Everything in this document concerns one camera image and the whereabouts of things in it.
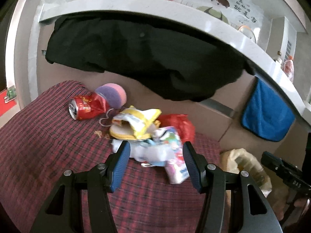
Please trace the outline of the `Kleenex tissue pack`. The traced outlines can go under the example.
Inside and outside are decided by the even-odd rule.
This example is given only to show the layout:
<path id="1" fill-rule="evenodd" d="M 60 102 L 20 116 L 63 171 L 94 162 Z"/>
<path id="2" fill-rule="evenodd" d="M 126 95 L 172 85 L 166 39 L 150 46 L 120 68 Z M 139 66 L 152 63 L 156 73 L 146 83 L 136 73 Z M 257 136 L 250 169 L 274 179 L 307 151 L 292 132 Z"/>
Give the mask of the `Kleenex tissue pack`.
<path id="1" fill-rule="evenodd" d="M 172 126 L 162 127 L 155 130 L 152 135 L 155 142 L 166 145 L 169 159 L 166 160 L 165 170 L 171 184 L 181 184 L 189 173 L 184 162 L 182 152 L 182 141 L 177 130 Z"/>

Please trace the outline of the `white blue mask tissue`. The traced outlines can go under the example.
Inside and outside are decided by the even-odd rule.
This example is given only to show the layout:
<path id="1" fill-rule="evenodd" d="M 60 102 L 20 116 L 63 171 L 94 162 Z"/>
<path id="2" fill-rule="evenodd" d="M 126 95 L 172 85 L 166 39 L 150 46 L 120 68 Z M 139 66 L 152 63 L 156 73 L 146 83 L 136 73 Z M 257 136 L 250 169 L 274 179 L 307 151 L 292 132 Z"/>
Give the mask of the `white blue mask tissue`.
<path id="1" fill-rule="evenodd" d="M 175 153 L 169 144 L 156 144 L 147 139 L 145 141 L 129 140 L 130 158 L 137 162 L 151 166 L 164 167 L 166 162 L 175 158 Z"/>

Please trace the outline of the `red plastic bag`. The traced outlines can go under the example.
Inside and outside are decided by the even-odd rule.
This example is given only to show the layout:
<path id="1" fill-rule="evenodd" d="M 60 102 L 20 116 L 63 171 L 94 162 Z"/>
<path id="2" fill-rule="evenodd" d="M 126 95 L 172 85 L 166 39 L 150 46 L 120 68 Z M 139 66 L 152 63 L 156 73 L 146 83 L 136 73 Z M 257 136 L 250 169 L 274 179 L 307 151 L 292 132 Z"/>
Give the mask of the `red plastic bag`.
<path id="1" fill-rule="evenodd" d="M 184 144 L 185 142 L 194 143 L 195 127 L 188 119 L 186 114 L 168 114 L 160 115 L 157 120 L 160 122 L 160 127 L 172 126 L 178 132 L 178 135 Z"/>

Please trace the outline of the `yellow snack wrapper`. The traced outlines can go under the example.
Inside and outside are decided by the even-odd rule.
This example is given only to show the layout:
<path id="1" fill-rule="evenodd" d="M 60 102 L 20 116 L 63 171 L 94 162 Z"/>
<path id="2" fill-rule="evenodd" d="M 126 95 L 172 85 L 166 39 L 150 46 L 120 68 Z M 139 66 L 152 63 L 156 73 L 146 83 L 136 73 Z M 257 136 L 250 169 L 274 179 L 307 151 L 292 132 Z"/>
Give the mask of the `yellow snack wrapper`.
<path id="1" fill-rule="evenodd" d="M 110 135 L 119 140 L 146 140 L 160 127 L 159 109 L 139 110 L 130 106 L 112 119 Z"/>

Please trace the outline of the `pink purple sponge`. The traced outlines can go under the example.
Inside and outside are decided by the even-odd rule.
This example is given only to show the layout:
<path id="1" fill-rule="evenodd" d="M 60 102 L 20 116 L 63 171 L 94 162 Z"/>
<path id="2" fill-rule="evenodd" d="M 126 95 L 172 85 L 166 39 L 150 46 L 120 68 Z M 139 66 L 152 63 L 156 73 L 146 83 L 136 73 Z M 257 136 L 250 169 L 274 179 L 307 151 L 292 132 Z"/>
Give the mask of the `pink purple sponge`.
<path id="1" fill-rule="evenodd" d="M 98 87 L 95 92 L 106 99 L 109 106 L 120 109 L 127 102 L 127 94 L 123 87 L 115 83 L 107 83 Z"/>

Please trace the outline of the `crushed red can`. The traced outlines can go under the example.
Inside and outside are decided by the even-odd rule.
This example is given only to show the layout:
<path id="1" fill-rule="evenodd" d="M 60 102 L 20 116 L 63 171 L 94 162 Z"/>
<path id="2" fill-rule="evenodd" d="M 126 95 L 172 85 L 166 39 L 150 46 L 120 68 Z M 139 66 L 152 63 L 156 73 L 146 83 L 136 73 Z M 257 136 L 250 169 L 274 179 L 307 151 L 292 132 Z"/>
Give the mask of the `crushed red can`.
<path id="1" fill-rule="evenodd" d="M 107 100 L 95 92 L 90 95 L 74 96 L 69 101 L 69 113 L 74 120 L 92 119 L 109 109 Z"/>

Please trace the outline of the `blue hanging towel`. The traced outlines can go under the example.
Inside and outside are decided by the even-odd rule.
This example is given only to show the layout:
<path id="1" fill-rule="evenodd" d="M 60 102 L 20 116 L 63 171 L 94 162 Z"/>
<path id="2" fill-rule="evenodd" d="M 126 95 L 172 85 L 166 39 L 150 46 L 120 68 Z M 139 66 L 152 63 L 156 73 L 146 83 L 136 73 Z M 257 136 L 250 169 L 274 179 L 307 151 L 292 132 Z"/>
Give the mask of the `blue hanging towel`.
<path id="1" fill-rule="evenodd" d="M 256 78 L 241 115 L 241 126 L 263 140 L 279 142 L 287 135 L 294 120 L 294 113 L 283 99 Z"/>

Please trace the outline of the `black hanging cloth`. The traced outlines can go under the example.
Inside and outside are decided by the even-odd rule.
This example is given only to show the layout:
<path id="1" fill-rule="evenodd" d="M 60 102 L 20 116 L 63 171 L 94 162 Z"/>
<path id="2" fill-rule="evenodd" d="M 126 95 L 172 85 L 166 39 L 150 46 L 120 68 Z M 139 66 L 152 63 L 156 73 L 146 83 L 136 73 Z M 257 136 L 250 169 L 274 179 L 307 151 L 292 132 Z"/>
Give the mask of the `black hanging cloth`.
<path id="1" fill-rule="evenodd" d="M 251 62 L 228 44 L 191 27 L 121 12 L 63 15 L 55 21 L 46 60 L 87 72 L 135 79 L 164 99 L 201 102 Z"/>

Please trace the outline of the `red wrapped bottle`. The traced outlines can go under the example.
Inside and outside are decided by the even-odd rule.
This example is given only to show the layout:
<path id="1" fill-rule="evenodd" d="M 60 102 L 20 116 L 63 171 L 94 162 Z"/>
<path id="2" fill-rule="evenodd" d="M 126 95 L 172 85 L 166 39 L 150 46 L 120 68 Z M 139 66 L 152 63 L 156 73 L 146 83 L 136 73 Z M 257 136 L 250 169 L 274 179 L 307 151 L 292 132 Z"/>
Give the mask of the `red wrapped bottle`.
<path id="1" fill-rule="evenodd" d="M 289 56 L 288 59 L 284 62 L 283 72 L 286 74 L 288 79 L 293 82 L 294 80 L 294 57 Z"/>

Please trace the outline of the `round wooden rimmed lid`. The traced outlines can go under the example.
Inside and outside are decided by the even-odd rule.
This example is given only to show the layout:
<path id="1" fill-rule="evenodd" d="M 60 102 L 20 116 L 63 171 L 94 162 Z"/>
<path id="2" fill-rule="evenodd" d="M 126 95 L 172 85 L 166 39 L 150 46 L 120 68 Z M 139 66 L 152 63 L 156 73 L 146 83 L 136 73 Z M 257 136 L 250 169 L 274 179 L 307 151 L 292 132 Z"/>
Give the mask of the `round wooden rimmed lid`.
<path id="1" fill-rule="evenodd" d="M 248 37 L 252 42 L 257 43 L 254 32 L 247 25 L 241 25 L 238 31 Z"/>

